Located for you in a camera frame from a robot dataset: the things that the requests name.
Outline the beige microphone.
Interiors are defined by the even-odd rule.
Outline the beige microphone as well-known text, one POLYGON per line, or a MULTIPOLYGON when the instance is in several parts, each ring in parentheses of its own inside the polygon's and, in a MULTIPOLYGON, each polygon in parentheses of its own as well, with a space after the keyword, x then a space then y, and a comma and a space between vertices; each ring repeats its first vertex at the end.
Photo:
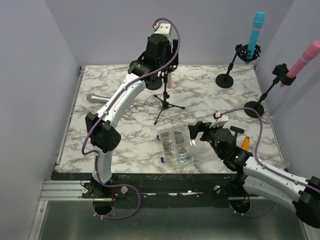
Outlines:
POLYGON ((172 73, 168 73, 167 75, 167 88, 171 89, 173 86, 173 81, 172 81, 172 73))

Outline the black tripod mic stand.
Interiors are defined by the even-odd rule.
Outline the black tripod mic stand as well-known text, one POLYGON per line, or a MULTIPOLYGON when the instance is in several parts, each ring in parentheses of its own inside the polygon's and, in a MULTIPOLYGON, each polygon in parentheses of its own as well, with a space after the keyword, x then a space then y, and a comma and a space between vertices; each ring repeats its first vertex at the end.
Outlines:
POLYGON ((168 83, 168 73, 172 73, 174 72, 176 69, 169 69, 169 67, 165 70, 162 71, 160 76, 163 79, 163 83, 164 83, 164 90, 163 90, 163 99, 161 99, 160 97, 158 97, 156 94, 154 94, 154 97, 157 98, 158 100, 160 100, 162 106, 161 106, 161 110, 156 118, 156 120, 154 121, 154 125, 157 124, 159 117, 161 115, 161 113, 164 110, 168 110, 170 108, 180 108, 182 110, 185 110, 186 108, 184 106, 179 106, 179 105, 174 105, 168 102, 168 99, 170 98, 170 95, 167 92, 167 83, 168 83))

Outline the silver mesh microphone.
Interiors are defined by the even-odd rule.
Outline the silver mesh microphone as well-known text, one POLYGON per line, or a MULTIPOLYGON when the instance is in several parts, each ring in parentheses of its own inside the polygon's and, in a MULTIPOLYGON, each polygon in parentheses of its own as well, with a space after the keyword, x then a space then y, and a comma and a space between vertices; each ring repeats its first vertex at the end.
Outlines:
POLYGON ((100 95, 96 95, 96 94, 88 94, 86 96, 86 99, 90 103, 103 103, 103 104, 107 103, 110 100, 109 97, 100 96, 100 95))

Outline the black round-base mic stand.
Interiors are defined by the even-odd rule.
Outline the black round-base mic stand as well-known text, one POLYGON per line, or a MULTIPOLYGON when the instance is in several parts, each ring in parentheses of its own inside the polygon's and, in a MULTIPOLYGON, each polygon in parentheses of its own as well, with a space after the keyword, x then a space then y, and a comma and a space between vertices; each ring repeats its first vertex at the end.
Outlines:
POLYGON ((149 77, 145 80, 145 85, 148 90, 155 91, 162 87, 162 79, 158 76, 149 77))

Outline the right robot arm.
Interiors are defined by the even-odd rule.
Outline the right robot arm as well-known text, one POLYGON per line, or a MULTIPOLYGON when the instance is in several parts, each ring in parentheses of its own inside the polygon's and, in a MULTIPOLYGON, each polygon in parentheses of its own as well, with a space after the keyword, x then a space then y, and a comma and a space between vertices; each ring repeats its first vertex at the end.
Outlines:
POLYGON ((305 224, 320 227, 320 179, 297 176, 262 161, 237 146, 237 135, 244 129, 224 123, 202 122, 188 126, 190 139, 199 133, 200 140, 210 144, 217 157, 238 179, 230 183, 230 191, 241 196, 245 192, 269 199, 295 212, 305 224))

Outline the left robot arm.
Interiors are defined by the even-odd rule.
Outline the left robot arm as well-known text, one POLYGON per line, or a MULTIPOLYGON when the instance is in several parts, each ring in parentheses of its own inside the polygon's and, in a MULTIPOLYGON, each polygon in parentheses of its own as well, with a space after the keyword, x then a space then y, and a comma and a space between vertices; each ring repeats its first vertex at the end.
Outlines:
POLYGON ((97 113, 85 117, 87 136, 83 142, 93 146, 95 155, 92 177, 97 181, 93 191, 101 198, 111 191, 113 150, 119 145, 121 135, 118 123, 134 99, 145 89, 155 91, 167 82, 168 73, 179 64, 181 40, 169 40, 161 33, 153 33, 147 39, 145 51, 129 65, 127 75, 118 90, 97 113))

